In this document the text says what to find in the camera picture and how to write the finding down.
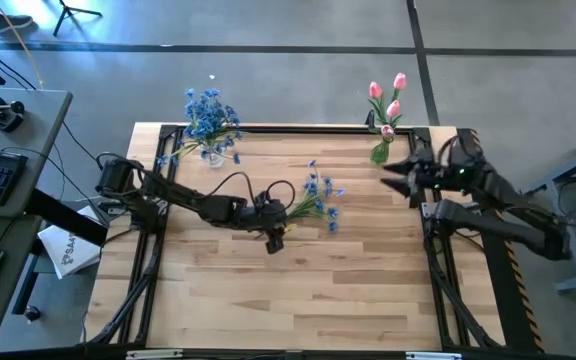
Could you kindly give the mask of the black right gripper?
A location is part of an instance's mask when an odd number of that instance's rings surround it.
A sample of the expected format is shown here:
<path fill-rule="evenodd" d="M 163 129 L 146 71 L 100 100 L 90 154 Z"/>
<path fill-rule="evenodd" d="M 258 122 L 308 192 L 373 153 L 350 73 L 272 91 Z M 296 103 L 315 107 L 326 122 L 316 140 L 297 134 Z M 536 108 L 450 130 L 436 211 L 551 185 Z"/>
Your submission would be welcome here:
<path fill-rule="evenodd" d="M 473 180 L 469 184 L 455 184 L 446 178 L 446 170 L 451 162 L 474 162 L 474 155 L 459 148 L 445 149 L 439 154 L 438 160 L 434 159 L 433 155 L 434 153 L 430 149 L 418 149 L 414 152 L 414 156 L 384 165 L 383 169 L 399 175 L 407 175 L 414 169 L 416 173 L 415 182 L 420 187 L 454 191 L 462 194 L 469 193 Z M 416 193 L 416 190 L 405 180 L 383 178 L 381 182 L 404 198 L 410 198 Z"/>

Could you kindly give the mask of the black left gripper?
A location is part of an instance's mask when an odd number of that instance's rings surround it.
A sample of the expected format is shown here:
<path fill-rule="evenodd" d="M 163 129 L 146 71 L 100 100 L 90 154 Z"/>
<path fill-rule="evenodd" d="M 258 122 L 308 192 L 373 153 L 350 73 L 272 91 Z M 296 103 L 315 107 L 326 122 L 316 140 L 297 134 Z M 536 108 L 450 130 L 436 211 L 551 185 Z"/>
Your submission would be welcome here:
<path fill-rule="evenodd" d="M 279 200 L 270 200 L 261 207 L 246 208 L 246 230 L 270 231 L 275 236 L 284 236 L 287 232 L 288 215 L 286 207 Z"/>

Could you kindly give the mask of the green glass vase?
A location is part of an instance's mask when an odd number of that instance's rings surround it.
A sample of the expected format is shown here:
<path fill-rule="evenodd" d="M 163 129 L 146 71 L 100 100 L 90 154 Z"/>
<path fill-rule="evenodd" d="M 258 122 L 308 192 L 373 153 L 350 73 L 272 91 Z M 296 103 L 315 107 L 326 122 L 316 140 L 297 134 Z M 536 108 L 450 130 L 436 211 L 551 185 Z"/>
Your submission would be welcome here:
<path fill-rule="evenodd" d="M 373 164 L 380 165 L 388 161 L 389 148 L 393 140 L 393 137 L 383 137 L 379 144 L 371 150 L 370 160 Z"/>

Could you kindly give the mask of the clear glass vase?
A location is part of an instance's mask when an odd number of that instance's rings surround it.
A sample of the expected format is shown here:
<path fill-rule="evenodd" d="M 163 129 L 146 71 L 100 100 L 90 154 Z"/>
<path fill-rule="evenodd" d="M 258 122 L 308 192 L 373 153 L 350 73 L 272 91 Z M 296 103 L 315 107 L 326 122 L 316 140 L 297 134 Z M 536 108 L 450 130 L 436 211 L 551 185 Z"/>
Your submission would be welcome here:
<path fill-rule="evenodd" d="M 215 148 L 204 147 L 201 157 L 210 168 L 220 168 L 225 161 L 223 151 Z"/>

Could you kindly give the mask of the white labelled box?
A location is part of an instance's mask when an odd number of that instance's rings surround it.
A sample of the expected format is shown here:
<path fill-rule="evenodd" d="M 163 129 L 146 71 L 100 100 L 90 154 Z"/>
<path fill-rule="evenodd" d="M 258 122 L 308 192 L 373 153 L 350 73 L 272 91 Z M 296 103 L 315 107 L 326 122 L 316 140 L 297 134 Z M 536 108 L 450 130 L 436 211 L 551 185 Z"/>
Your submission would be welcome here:
<path fill-rule="evenodd" d="M 59 228 L 48 226 L 38 233 L 59 279 L 98 263 L 100 247 Z"/>

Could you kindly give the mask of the black desk support beam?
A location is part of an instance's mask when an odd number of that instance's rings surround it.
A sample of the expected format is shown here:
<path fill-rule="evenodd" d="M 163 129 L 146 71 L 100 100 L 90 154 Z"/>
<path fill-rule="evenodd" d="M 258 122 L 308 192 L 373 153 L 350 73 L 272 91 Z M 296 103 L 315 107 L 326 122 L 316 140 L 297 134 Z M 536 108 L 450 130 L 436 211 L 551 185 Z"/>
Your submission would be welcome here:
<path fill-rule="evenodd" d="M 32 191 L 25 210 L 94 245 L 101 246 L 106 240 L 105 226 L 79 214 L 38 189 Z"/>

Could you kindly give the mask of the grey office desk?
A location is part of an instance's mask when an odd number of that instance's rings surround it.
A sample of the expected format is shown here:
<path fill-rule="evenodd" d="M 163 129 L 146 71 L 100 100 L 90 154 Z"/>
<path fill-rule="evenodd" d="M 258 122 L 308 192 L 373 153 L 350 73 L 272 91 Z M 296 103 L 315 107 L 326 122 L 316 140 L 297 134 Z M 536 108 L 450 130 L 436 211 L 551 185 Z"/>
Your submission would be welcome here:
<path fill-rule="evenodd" d="M 55 138 L 72 101 L 67 91 L 0 89 L 6 101 L 25 106 L 23 121 L 11 133 L 0 131 L 0 151 L 17 151 L 28 158 L 19 183 L 5 205 L 0 206 L 0 249 L 5 252 L 0 268 L 0 326 L 15 292 L 27 254 L 41 223 L 23 210 L 39 180 Z"/>

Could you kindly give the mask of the black tripod stand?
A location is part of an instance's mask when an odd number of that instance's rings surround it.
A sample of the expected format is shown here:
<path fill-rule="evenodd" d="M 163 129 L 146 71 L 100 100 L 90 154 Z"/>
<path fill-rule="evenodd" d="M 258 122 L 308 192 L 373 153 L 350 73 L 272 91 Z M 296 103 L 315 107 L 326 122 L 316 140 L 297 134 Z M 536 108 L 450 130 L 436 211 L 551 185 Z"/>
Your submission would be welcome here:
<path fill-rule="evenodd" d="M 57 20 L 57 23 L 53 29 L 52 35 L 54 37 L 57 37 L 59 34 L 59 30 L 62 27 L 63 22 L 67 19 L 67 18 L 72 18 L 74 15 L 76 14 L 87 14 L 87 15 L 93 15 L 93 16 L 97 16 L 97 17 L 102 17 L 103 14 L 101 12 L 98 11 L 93 11 L 93 10 L 88 10 L 88 9 L 82 9 L 82 8 L 76 8 L 76 7 L 72 7 L 67 5 L 64 0 L 58 0 L 59 4 L 62 8 L 61 14 Z"/>

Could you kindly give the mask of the person's foot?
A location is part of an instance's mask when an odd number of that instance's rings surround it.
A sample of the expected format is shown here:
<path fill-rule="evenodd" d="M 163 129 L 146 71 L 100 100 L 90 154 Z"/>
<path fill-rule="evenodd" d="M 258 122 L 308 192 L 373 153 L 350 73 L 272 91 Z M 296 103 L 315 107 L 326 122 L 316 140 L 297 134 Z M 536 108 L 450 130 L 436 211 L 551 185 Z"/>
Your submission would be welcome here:
<path fill-rule="evenodd" d="M 26 28 L 34 23 L 34 19 L 28 15 L 5 16 L 0 13 L 0 33 Z"/>

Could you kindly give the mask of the black aluminium table frame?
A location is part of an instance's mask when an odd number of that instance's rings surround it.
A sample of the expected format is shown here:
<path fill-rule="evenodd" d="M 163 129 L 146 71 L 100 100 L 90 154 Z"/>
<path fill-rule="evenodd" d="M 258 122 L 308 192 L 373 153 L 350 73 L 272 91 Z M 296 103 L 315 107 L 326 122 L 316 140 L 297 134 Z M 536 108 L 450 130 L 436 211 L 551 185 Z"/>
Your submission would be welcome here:
<path fill-rule="evenodd" d="M 243 196 L 278 180 L 302 195 L 316 161 L 344 194 L 339 230 L 303 219 L 270 255 L 254 233 L 217 229 L 174 207 L 159 274 L 117 335 L 166 348 L 437 350 L 474 339 L 432 283 L 421 212 L 382 182 L 369 159 L 375 135 L 359 125 L 253 125 L 240 165 L 197 156 L 175 170 L 199 191 Z"/>

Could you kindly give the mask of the black base plate hazard edge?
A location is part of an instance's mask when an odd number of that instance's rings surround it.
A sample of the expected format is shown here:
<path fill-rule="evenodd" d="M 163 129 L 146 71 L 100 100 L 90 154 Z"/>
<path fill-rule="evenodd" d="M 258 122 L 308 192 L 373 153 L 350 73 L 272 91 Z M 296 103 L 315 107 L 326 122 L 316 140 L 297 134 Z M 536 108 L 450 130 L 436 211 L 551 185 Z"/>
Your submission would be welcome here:
<path fill-rule="evenodd" d="M 481 349 L 543 354 L 543 342 L 512 245 L 505 236 L 490 230 L 480 230 L 479 238 L 504 343 L 496 341 L 478 322 L 470 331 L 472 338 Z"/>

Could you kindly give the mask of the silver frame bracket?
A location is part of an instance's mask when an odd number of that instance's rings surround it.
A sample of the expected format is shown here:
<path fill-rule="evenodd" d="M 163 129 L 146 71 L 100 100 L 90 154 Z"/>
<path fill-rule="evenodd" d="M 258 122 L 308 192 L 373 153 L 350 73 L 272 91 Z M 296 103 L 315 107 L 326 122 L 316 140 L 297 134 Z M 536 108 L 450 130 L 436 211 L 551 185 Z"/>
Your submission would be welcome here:
<path fill-rule="evenodd" d="M 166 360 L 183 356 L 182 349 L 140 349 L 128 351 L 125 360 Z"/>
<path fill-rule="evenodd" d="M 463 360 L 459 353 L 409 351 L 405 353 L 406 360 Z"/>

